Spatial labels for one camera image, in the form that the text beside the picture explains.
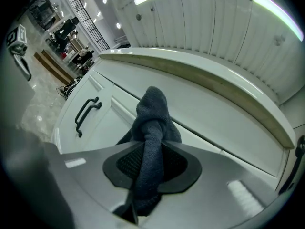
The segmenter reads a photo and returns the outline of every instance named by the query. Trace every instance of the ceiling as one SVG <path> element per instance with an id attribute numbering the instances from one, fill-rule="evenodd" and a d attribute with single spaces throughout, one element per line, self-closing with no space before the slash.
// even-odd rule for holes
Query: ceiling
<path id="1" fill-rule="evenodd" d="M 103 17 L 106 20 L 106 23 L 111 30 L 114 38 L 119 38 L 125 35 L 123 29 L 118 29 L 116 24 L 119 22 L 113 3 L 111 0 L 107 0 L 107 3 L 104 4 L 102 0 L 94 0 L 99 10 L 102 12 Z"/>
<path id="2" fill-rule="evenodd" d="M 81 2 L 83 5 L 85 5 L 85 3 L 87 3 L 86 11 L 89 14 L 89 16 L 91 17 L 92 21 L 94 19 L 96 19 L 96 21 L 103 19 L 102 12 L 100 11 L 99 7 L 97 6 L 97 4 L 95 3 L 94 0 L 81 0 Z"/>
<path id="3" fill-rule="evenodd" d="M 293 16 L 284 0 L 274 1 Z M 133 47 L 180 48 L 223 59 L 259 79 L 277 104 L 305 84 L 304 43 L 251 0 L 112 2 Z"/>

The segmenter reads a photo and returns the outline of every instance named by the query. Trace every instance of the white cabinet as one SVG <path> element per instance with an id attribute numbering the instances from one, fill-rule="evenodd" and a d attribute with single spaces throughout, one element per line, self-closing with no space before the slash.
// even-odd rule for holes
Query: white cabinet
<path id="1" fill-rule="evenodd" d="M 277 177 L 283 147 L 257 120 L 224 97 L 168 73 L 136 64 L 104 60 L 96 71 L 142 98 L 149 86 L 167 98 L 171 117 L 221 149 Z"/>
<path id="2" fill-rule="evenodd" d="M 86 146 L 88 138 L 91 136 L 94 127 L 97 124 L 97 119 L 100 119 L 106 113 L 110 104 L 111 90 L 113 88 L 111 82 L 94 71 L 92 71 L 89 77 L 86 77 L 84 81 L 85 82 L 79 89 L 75 88 L 77 94 L 69 101 L 70 104 L 66 103 L 69 104 L 69 106 L 62 119 L 58 121 L 55 126 L 55 144 L 61 153 L 81 151 L 83 147 Z M 81 120 L 86 113 L 86 110 L 88 110 L 91 105 L 101 103 L 102 106 L 100 109 L 92 108 L 88 112 L 79 128 L 82 132 L 82 136 L 79 137 L 79 134 L 76 131 L 77 124 L 75 123 L 75 118 L 86 101 L 95 98 L 98 98 L 97 102 L 90 101 L 76 121 L 79 122 Z"/>

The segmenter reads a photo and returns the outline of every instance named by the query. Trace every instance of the metal rack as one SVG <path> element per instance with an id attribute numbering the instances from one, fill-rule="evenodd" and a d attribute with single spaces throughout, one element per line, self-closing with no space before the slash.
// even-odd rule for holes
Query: metal rack
<path id="1" fill-rule="evenodd" d="M 80 0 L 69 0 L 70 4 L 75 9 L 77 15 L 81 19 L 84 27 L 87 28 L 88 32 L 92 35 L 96 43 L 99 47 L 104 51 L 109 49 L 109 46 L 105 39 L 102 37 L 99 30 L 96 28 L 95 24 L 93 23 L 92 19 L 90 18 L 89 14 L 87 13 L 86 9 L 84 8 L 82 2 Z"/>

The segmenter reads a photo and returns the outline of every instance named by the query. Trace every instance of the cabinet door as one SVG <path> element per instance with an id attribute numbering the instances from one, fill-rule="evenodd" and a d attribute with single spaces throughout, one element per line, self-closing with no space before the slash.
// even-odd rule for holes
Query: cabinet door
<path id="1" fill-rule="evenodd" d="M 85 81 L 86 82 L 70 102 L 60 124 L 55 129 L 55 142 L 60 153 L 81 151 L 83 145 L 91 136 L 95 124 L 97 123 L 97 119 L 99 119 L 108 108 L 113 84 L 94 71 L 91 72 Z M 93 108 L 90 110 L 80 126 L 83 135 L 79 137 L 76 132 L 75 117 L 88 99 L 94 99 L 96 97 L 99 98 L 97 103 L 102 102 L 102 107 L 100 109 Z M 97 103 L 89 102 L 80 114 L 78 121 L 90 105 Z"/>
<path id="2" fill-rule="evenodd" d="M 95 150 L 116 145 L 130 130 L 136 118 L 139 100 L 114 86 L 107 110 L 98 120 L 84 150 Z"/>

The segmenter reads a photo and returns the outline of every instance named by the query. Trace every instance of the tiled floor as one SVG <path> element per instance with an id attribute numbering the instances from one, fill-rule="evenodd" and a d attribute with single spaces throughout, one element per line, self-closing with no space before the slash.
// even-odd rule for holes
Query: tiled floor
<path id="1" fill-rule="evenodd" d="M 38 49 L 42 50 L 41 46 L 45 44 L 41 36 L 43 32 L 36 29 L 26 16 L 19 23 L 26 27 L 29 47 L 24 58 L 32 73 L 29 84 L 35 91 L 24 113 L 21 127 L 32 131 L 42 141 L 50 141 L 57 117 L 65 104 L 65 99 L 57 93 L 56 88 L 64 84 L 34 58 L 34 53 Z"/>

